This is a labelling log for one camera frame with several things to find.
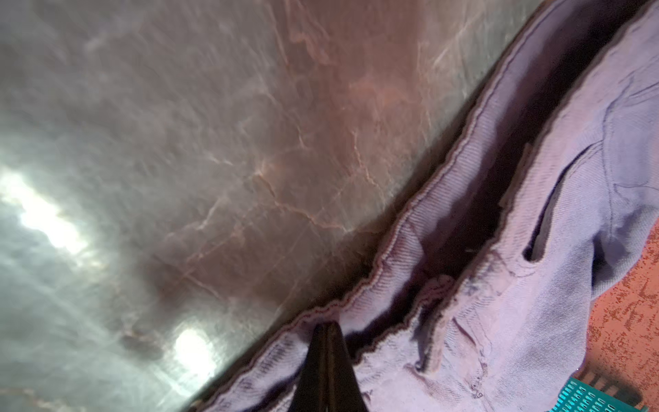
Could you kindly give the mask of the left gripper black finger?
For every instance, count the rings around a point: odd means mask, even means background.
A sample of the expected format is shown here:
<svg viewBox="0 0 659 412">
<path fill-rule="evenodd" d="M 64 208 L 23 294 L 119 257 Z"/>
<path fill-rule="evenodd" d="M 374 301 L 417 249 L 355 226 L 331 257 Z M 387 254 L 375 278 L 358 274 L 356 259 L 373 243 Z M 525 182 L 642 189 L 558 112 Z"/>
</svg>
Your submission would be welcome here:
<svg viewBox="0 0 659 412">
<path fill-rule="evenodd" d="M 367 412 L 343 332 L 337 322 L 314 328 L 291 412 Z"/>
</svg>

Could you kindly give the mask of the teal plastic basket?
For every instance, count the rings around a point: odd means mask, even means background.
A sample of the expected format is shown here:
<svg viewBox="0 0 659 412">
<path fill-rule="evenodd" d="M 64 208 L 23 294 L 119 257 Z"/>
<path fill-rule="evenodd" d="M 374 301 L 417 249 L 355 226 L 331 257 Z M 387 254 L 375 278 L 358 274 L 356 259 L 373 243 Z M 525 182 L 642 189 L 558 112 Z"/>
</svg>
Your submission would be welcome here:
<svg viewBox="0 0 659 412">
<path fill-rule="evenodd" d="M 559 393 L 550 412 L 647 412 L 599 391 L 580 380 L 570 378 Z"/>
</svg>

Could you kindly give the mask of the purple trousers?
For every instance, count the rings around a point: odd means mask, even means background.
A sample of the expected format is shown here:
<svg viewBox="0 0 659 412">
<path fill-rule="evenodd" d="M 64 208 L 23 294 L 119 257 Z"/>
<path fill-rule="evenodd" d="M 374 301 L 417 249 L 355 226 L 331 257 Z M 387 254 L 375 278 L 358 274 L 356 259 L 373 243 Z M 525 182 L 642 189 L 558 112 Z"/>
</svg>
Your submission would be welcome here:
<svg viewBox="0 0 659 412">
<path fill-rule="evenodd" d="M 367 411 L 550 410 L 585 357 L 590 303 L 657 218 L 658 4 L 553 1 L 368 278 L 281 328 L 206 410 L 290 411 L 328 322 Z"/>
</svg>

